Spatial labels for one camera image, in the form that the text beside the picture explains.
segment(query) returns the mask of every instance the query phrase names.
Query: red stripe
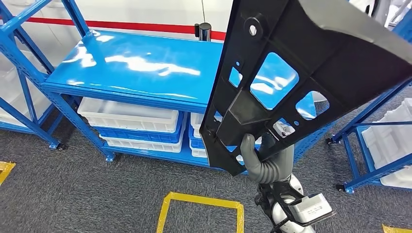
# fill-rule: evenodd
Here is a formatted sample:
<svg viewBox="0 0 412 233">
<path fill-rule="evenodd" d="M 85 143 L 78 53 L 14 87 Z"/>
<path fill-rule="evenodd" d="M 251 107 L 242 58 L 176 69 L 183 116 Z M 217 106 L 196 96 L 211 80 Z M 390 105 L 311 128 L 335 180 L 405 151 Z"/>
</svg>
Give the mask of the red stripe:
<svg viewBox="0 0 412 233">
<path fill-rule="evenodd" d="M 48 23 L 59 25 L 74 25 L 71 19 L 62 18 L 37 18 L 31 17 L 27 20 L 34 23 Z M 154 24 L 154 23 L 128 23 L 128 22 L 110 22 L 110 21 L 92 21 L 87 20 L 87 25 L 98 28 L 130 29 L 151 32 L 165 33 L 184 33 L 194 34 L 194 26 L 189 25 L 171 25 L 171 24 Z M 215 40 L 224 40 L 226 33 L 212 31 L 210 37 Z"/>
</svg>

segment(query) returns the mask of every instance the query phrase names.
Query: blue plastic bin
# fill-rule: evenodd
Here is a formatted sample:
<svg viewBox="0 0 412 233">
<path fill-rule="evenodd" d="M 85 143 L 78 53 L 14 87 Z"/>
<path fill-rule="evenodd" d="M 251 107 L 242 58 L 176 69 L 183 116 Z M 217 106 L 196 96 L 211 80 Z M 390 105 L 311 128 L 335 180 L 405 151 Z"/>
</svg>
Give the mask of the blue plastic bin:
<svg viewBox="0 0 412 233">
<path fill-rule="evenodd" d="M 103 137 L 116 137 L 116 138 L 126 138 L 134 140 L 152 141 L 152 142 L 164 142 L 164 143 L 178 143 L 180 131 L 182 129 L 184 112 L 179 111 L 179 116 L 177 118 L 176 131 L 174 133 L 160 133 L 152 131 L 138 131 L 138 130 L 127 130 L 127 129 L 117 129 L 117 128 L 106 128 L 106 127 L 94 127 L 101 136 Z"/>
</svg>

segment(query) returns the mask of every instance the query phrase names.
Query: yellow tape square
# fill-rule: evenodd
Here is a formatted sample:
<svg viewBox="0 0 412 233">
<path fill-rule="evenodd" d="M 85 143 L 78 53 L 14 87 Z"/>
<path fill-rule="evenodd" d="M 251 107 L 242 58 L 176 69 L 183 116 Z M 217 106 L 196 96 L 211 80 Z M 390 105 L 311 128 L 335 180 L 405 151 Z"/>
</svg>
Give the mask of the yellow tape square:
<svg viewBox="0 0 412 233">
<path fill-rule="evenodd" d="M 11 163 L 11 162 L 7 163 L 7 162 L 0 161 L 0 185 L 10 174 L 10 171 L 14 168 L 15 165 L 16 165 L 15 163 Z"/>
<path fill-rule="evenodd" d="M 163 199 L 162 209 L 160 210 L 159 221 L 157 222 L 157 230 L 156 233 L 162 233 L 163 228 L 165 227 L 166 223 L 166 216 L 169 210 L 169 205 L 171 200 L 180 200 L 180 201 L 187 201 L 205 205 L 213 205 L 213 206 L 220 206 L 226 208 L 237 209 L 237 233 L 244 232 L 244 210 L 243 205 L 238 201 L 231 201 L 231 200 L 222 200 L 216 198 L 206 198 L 200 197 L 190 194 L 183 194 L 183 193 L 174 193 L 169 192 L 169 194 Z"/>
<path fill-rule="evenodd" d="M 382 228 L 383 228 L 384 233 L 412 233 L 412 230 L 387 227 L 383 224 L 382 224 Z"/>
</svg>

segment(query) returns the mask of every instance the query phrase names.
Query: white plastic bin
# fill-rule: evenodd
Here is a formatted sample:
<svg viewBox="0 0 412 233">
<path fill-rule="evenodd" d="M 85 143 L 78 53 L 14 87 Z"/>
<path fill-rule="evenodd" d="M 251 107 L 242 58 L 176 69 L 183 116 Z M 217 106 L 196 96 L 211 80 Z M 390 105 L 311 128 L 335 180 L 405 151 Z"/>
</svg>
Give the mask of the white plastic bin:
<svg viewBox="0 0 412 233">
<path fill-rule="evenodd" d="M 201 138 L 200 133 L 199 133 L 199 129 L 200 129 L 200 125 L 202 124 L 204 116 L 205 116 L 204 114 L 200 114 L 200 113 L 191 113 L 190 114 L 190 124 L 192 125 L 192 127 L 194 129 L 193 136 L 196 137 L 196 138 Z M 215 116 L 215 118 L 218 121 L 222 121 L 222 119 L 223 119 L 222 116 Z"/>
<path fill-rule="evenodd" d="M 412 99 L 405 99 L 395 110 L 388 111 L 378 122 L 411 121 Z M 412 127 L 409 125 L 371 126 L 362 132 L 375 163 L 381 168 L 412 153 Z M 406 167 L 380 179 L 383 185 L 412 188 L 412 168 Z"/>
<path fill-rule="evenodd" d="M 192 150 L 192 156 L 193 156 L 193 157 L 207 158 L 206 149 L 193 148 L 193 147 L 191 146 L 191 144 L 192 144 L 192 142 L 191 142 L 191 140 L 189 139 L 189 146 L 190 146 L 190 149 Z M 238 161 L 243 161 L 243 158 L 242 158 L 241 155 L 238 155 L 238 156 L 236 157 L 236 159 L 237 159 Z"/>
<path fill-rule="evenodd" d="M 44 71 L 43 66 L 30 52 L 23 51 L 23 54 L 34 64 L 39 71 Z M 41 118 L 44 112 L 52 104 L 32 83 L 27 80 L 34 109 L 37 118 Z M 0 97 L 11 104 L 16 110 L 30 119 L 29 108 L 23 94 L 23 89 L 17 74 L 16 67 L 4 56 L 0 55 Z M 22 123 L 0 108 L 0 121 L 25 127 Z"/>
<path fill-rule="evenodd" d="M 183 117 L 183 121 L 186 121 L 187 113 Z M 152 142 L 152 141 L 141 141 L 125 138 L 115 138 L 115 137 L 100 137 L 107 141 L 107 144 L 112 147 L 126 147 L 138 150 L 156 150 L 164 152 L 174 152 L 179 153 L 182 149 L 183 135 L 186 129 L 186 124 L 182 124 L 182 130 L 180 132 L 179 142 L 173 143 L 162 143 L 162 142 Z"/>
<path fill-rule="evenodd" d="M 155 108 L 110 100 L 83 98 L 77 113 L 91 126 L 173 133 L 177 110 Z"/>
</svg>

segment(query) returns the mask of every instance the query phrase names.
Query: gray robotic hand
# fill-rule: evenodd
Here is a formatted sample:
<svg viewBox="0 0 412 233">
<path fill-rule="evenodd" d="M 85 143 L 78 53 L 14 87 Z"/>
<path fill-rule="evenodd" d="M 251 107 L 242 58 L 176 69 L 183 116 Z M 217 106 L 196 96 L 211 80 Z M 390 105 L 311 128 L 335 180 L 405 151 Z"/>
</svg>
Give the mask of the gray robotic hand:
<svg viewBox="0 0 412 233">
<path fill-rule="evenodd" d="M 274 143 L 270 134 L 264 134 L 259 152 Z M 304 196 L 301 183 L 292 174 L 294 145 L 262 162 L 255 152 L 255 137 L 246 134 L 240 151 L 249 177 L 259 183 L 255 202 L 271 220 L 272 232 L 315 233 L 311 225 L 334 214 L 321 193 Z"/>
<path fill-rule="evenodd" d="M 274 144 L 272 136 L 264 134 L 259 151 Z M 292 174 L 294 145 L 261 162 L 255 152 L 255 137 L 245 134 L 240 151 L 249 177 L 257 183 L 273 183 L 288 179 Z"/>
</svg>

